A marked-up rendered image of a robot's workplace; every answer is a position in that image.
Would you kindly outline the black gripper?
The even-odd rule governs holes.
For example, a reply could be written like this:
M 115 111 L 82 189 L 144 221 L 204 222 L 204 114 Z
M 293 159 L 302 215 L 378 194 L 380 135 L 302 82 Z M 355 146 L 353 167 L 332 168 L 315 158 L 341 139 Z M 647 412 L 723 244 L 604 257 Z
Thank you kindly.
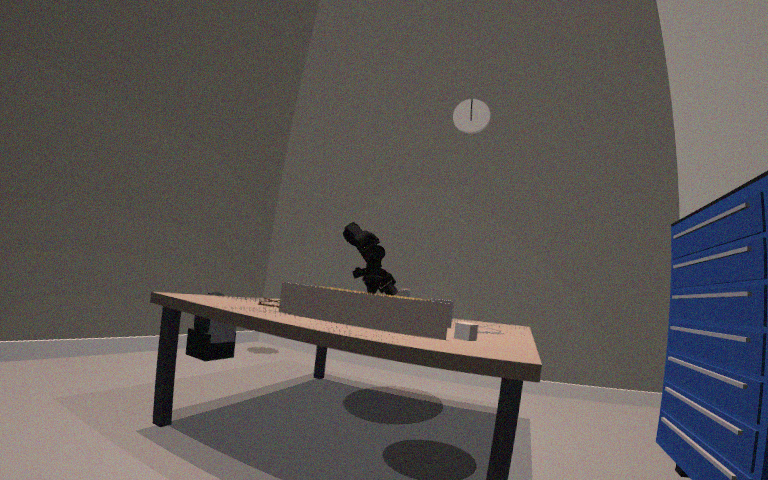
M 383 283 L 383 277 L 380 275 L 380 269 L 382 267 L 381 262 L 367 261 L 368 276 L 363 276 L 362 281 L 367 286 L 367 293 L 376 294 L 379 286 Z

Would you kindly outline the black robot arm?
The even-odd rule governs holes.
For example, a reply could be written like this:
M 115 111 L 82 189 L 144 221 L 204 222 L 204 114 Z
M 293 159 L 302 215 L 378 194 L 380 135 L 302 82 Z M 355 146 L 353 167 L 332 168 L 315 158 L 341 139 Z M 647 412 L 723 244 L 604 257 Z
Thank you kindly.
M 358 249 L 366 263 L 367 261 L 381 262 L 381 260 L 384 258 L 385 249 L 382 246 L 377 245 L 380 243 L 379 239 L 367 230 L 362 231 L 358 224 L 351 222 L 345 226 L 343 236 L 347 242 Z M 352 272 L 354 279 L 362 276 L 366 277 L 369 275 L 367 266 L 364 269 L 357 267 L 355 268 L 355 271 Z M 383 283 L 379 283 L 381 284 L 379 286 L 381 289 L 378 288 L 381 294 L 384 292 L 387 296 L 394 296 L 396 293 L 398 293 L 398 290 L 394 286 L 396 281 L 391 273 L 381 268 L 380 275 L 383 277 Z

